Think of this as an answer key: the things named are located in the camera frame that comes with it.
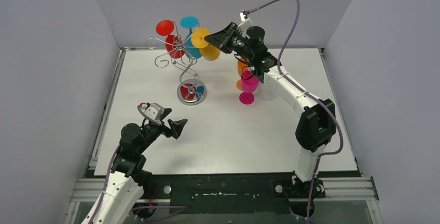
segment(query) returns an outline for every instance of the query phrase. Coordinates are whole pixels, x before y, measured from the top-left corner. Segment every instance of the bolt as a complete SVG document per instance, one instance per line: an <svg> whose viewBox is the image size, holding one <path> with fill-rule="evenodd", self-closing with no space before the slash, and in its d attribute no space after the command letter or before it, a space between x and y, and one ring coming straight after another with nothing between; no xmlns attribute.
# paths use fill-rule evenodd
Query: bolt
<svg viewBox="0 0 440 224"><path fill-rule="evenodd" d="M163 188L163 192L164 192L165 194L169 194L169 193L171 193L171 187L168 186L168 185L166 185L166 186Z"/></svg>
<svg viewBox="0 0 440 224"><path fill-rule="evenodd" d="M283 192L283 186L281 186L281 185L277 185L277 186L275 187L275 191L276 191L277 193L282 193L282 192Z"/></svg>

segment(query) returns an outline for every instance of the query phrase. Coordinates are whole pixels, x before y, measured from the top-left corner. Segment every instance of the gray wall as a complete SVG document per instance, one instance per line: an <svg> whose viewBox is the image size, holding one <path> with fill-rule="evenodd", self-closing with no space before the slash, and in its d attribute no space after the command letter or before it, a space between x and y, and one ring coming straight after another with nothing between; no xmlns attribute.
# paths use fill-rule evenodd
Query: gray wall
<svg viewBox="0 0 440 224"><path fill-rule="evenodd" d="M199 18L211 32L231 21L239 22L243 9L271 0L96 0L120 46L144 46L158 37L156 24L163 19L179 22L187 15ZM301 0L301 15L289 46L325 47L351 0ZM253 14L266 31L266 43L280 47L295 17L296 2L285 0Z"/></svg>
<svg viewBox="0 0 440 224"><path fill-rule="evenodd" d="M438 223L440 1L353 0L325 49L386 223Z"/></svg>
<svg viewBox="0 0 440 224"><path fill-rule="evenodd" d="M94 0L0 0L0 223L62 223L117 56Z"/></svg>

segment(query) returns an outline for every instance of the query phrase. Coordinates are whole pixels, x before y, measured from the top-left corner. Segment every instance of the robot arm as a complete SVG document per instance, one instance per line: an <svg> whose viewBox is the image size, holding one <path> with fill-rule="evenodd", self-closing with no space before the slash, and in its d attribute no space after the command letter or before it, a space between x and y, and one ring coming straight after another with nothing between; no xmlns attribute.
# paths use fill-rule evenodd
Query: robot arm
<svg viewBox="0 0 440 224"><path fill-rule="evenodd" d="M282 65L280 69L284 75L280 74L277 67L278 60L268 52L268 48L264 45L265 31L263 28L253 26L252 20L246 12L242 12L240 17L242 20L240 25L232 22L223 30L208 35L204 39L226 54L237 53L245 60L253 76L273 88L299 116L295 135L301 145L301 151L294 174L300 183L309 184L314 179L313 170L317 163L317 157L324 151L325 146L336 133L336 126L318 103L286 79L288 77L304 91L307 91L288 74ZM330 99L325 101L318 97L316 99L322 101L333 115L335 114L335 105Z"/></svg>
<svg viewBox="0 0 440 224"><path fill-rule="evenodd" d="M142 169L146 161L142 153L160 135L178 139L188 121L168 119L168 128L163 119L171 112L170 108L142 103L138 109L149 120L148 124L140 127L131 123L122 128L119 147L107 175L106 188L82 224L122 224L139 198L151 196L154 183L151 172Z"/></svg>

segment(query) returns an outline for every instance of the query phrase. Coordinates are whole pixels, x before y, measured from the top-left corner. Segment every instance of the white tabletop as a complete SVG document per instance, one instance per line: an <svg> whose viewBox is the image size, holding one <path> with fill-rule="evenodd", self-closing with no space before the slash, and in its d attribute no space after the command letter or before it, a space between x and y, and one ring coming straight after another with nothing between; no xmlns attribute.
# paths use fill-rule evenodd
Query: white tabletop
<svg viewBox="0 0 440 224"><path fill-rule="evenodd" d="M270 52L277 57L279 49ZM291 172L297 164L300 145L295 138L299 118L276 94L269 100L256 97L243 105L236 88L240 78L237 60L221 54L215 61L203 58L193 66L207 87L207 98L186 106L176 96L180 70L172 65L158 68L154 58L163 50L127 51L112 108L100 147L95 175L105 175L118 145L120 131L128 123L141 124L140 102L172 108L172 120L188 119L181 137L158 138L145 152L144 169L153 174L213 174ZM309 92L334 101L317 49L286 49L282 63ZM342 122L337 108L337 120ZM345 145L341 153L324 156L320 171L355 171L354 156L341 124ZM336 133L325 151L336 150Z"/></svg>

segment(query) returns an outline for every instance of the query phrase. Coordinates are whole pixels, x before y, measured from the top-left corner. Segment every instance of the red wire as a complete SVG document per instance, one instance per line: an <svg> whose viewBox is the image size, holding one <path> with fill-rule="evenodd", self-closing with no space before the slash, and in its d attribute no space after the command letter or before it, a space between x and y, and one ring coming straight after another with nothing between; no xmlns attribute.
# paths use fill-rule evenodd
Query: red wire
<svg viewBox="0 0 440 224"><path fill-rule="evenodd" d="M148 206L152 206L151 201L156 197L157 195L157 188L154 189L154 195L148 200Z"/></svg>

